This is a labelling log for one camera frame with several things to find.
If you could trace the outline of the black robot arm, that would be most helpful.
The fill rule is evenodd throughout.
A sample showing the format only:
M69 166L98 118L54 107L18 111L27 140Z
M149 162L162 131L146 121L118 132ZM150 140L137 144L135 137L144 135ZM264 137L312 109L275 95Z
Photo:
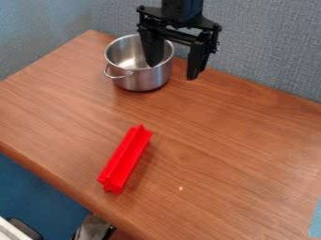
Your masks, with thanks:
M218 51L222 25L204 16L204 0L162 0L161 7L139 6L141 36L146 61L156 67L165 57L165 42L190 47L188 79L205 70L210 54Z

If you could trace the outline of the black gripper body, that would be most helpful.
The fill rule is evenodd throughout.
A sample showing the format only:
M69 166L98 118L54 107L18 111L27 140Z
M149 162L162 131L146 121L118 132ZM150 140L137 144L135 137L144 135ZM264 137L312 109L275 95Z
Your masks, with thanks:
M202 5L139 6L139 24L158 32L162 39L192 45L202 31L222 31L220 23L204 16Z

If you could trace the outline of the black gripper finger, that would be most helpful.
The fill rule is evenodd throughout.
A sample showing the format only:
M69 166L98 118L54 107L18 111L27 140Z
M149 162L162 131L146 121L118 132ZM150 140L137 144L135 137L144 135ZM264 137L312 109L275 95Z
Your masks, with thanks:
M160 37L160 34L156 30L149 29L145 26L139 27L138 32L146 55L146 61L149 66L153 68L164 61L165 39Z
M210 54L217 52L217 31L202 31L190 45L188 79L196 80L205 70Z

